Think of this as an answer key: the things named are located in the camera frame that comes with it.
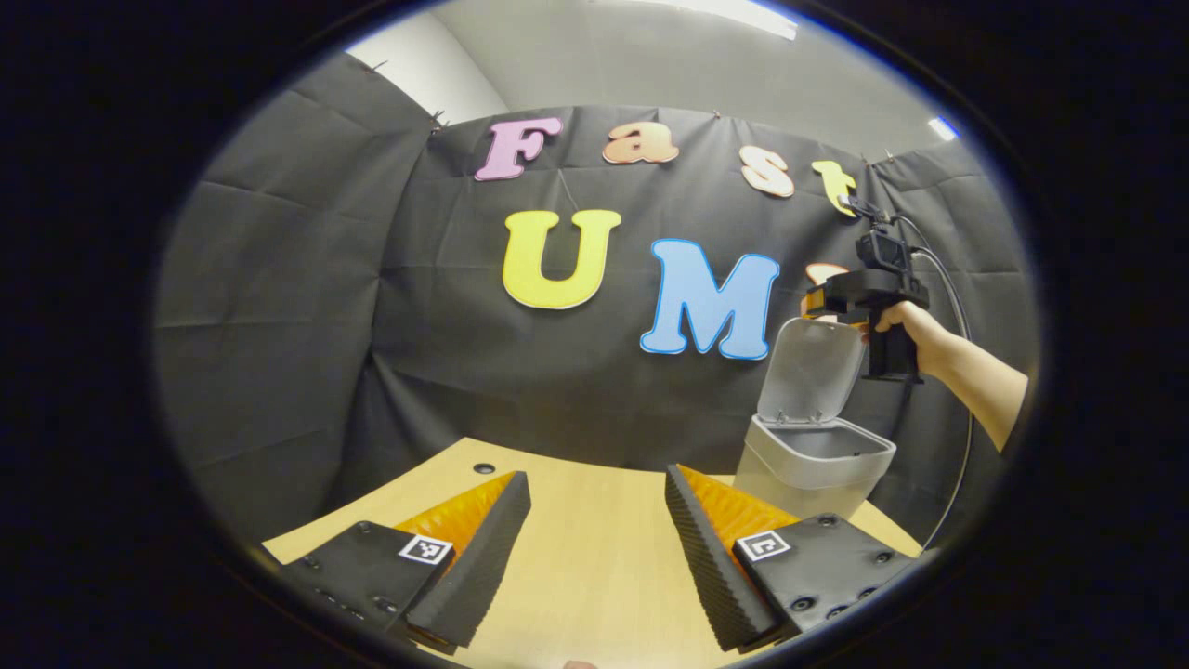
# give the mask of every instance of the cable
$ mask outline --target cable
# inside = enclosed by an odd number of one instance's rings
[[[917,234],[924,241],[925,236],[920,234],[920,231],[917,231]],[[938,272],[942,274],[942,283],[945,284],[945,294],[950,298],[950,308],[954,309],[954,315],[958,321],[958,332],[962,334],[962,339],[969,342],[970,328],[967,323],[965,309],[962,308],[962,299],[958,298],[957,289],[954,286],[954,279],[950,277],[950,272],[945,269],[945,265],[942,264],[942,261],[937,258],[937,253],[935,253],[931,248],[913,246],[911,248],[911,254],[912,255],[919,254],[926,258],[929,261],[933,263],[933,266],[936,266]],[[967,447],[965,447],[965,453],[962,454],[962,468],[958,469],[958,480],[957,484],[954,485],[954,493],[950,494],[950,500],[949,503],[946,503],[945,511],[942,512],[942,518],[938,519],[937,526],[933,528],[933,531],[929,535],[929,538],[925,539],[925,543],[920,545],[921,551],[927,549],[929,544],[933,543],[933,538],[937,536],[937,532],[942,529],[942,525],[945,523],[945,519],[949,518],[950,510],[954,509],[954,500],[958,498],[958,491],[962,490],[962,481],[965,479],[965,468],[967,463],[970,461],[970,443],[973,441],[974,441],[974,414],[967,410]]]
[[[892,418],[892,428],[888,428],[887,441],[895,443],[897,437],[900,436],[900,428],[904,425],[904,415],[908,412],[908,400],[912,398],[912,389],[916,384],[912,381],[912,377],[906,377],[904,384],[901,384],[900,391],[900,403],[897,405],[895,415]]]
[[[920,242],[924,244],[924,246],[929,248],[930,252],[932,252],[933,247],[929,245],[929,239],[925,239],[925,235],[920,232],[920,228],[917,227],[916,222],[908,220],[908,216],[895,214],[894,216],[892,216],[892,220],[897,221],[897,225],[900,225],[901,222],[907,222],[908,227],[911,227],[912,231],[917,233],[917,236],[920,236]],[[900,227],[900,236],[901,238],[904,236],[904,226]]]

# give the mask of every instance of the blue letter m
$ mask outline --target blue letter m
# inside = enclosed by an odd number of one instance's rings
[[[747,253],[719,288],[710,272],[702,246],[685,239],[658,239],[653,254],[661,260],[661,292],[656,298],[653,328],[640,339],[640,347],[652,354],[680,354],[681,314],[688,314],[693,343],[699,353],[715,346],[726,321],[731,330],[718,346],[729,359],[761,360],[768,355],[763,326],[768,320],[768,295],[780,274],[776,260]]]

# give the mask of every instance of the pink letter f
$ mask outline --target pink letter f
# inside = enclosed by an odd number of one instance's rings
[[[561,132],[561,119],[509,120],[492,125],[495,138],[487,152],[487,163],[474,172],[474,179],[516,178],[523,173],[524,166],[516,164],[516,153],[523,153],[526,160],[531,160],[541,152],[545,135],[536,131],[556,134]]]

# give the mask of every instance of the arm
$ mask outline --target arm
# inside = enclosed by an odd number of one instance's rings
[[[987,430],[995,449],[1002,453],[1024,404],[1028,378],[946,330],[929,311],[912,302],[885,309],[875,330],[887,332],[893,324],[904,324],[917,343],[920,372],[945,384]]]

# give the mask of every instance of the black fabric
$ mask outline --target black fabric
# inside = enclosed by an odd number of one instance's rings
[[[172,222],[155,317],[162,405],[199,487],[250,538],[323,510],[380,253],[432,125],[339,55],[240,128]]]
[[[517,178],[477,182],[499,120],[556,115],[565,128]],[[608,164],[610,128],[641,120],[668,125],[681,153],[663,164]],[[791,198],[753,189],[738,149],[781,154],[795,183]],[[661,266],[654,240],[698,242],[715,277],[740,255],[781,265],[769,302],[767,336],[798,313],[812,261],[858,267],[861,232],[833,209],[811,163],[837,160],[856,194],[897,208],[920,227],[950,267],[975,341],[1009,364],[1034,356],[1009,212],[977,163],[951,143],[867,166],[820,143],[712,114],[644,107],[564,107],[451,126],[417,160],[384,251],[371,356],[360,379],[348,455],[334,504],[345,504],[448,447],[474,437],[580,462],[661,471],[680,462],[734,473],[767,361],[728,360],[717,345],[675,356],[641,351],[653,323]],[[579,209],[618,212],[599,291],[564,310],[512,299],[502,283],[505,217],[548,209],[542,260],[549,278],[573,271]],[[956,329],[939,277],[918,263],[935,313]],[[688,334],[688,324],[682,322]],[[900,408],[897,385],[860,381],[843,417],[887,434]],[[873,501],[923,541],[961,469],[965,412],[938,383],[917,389],[898,434],[900,450]],[[994,479],[999,465],[976,431],[968,486]]]

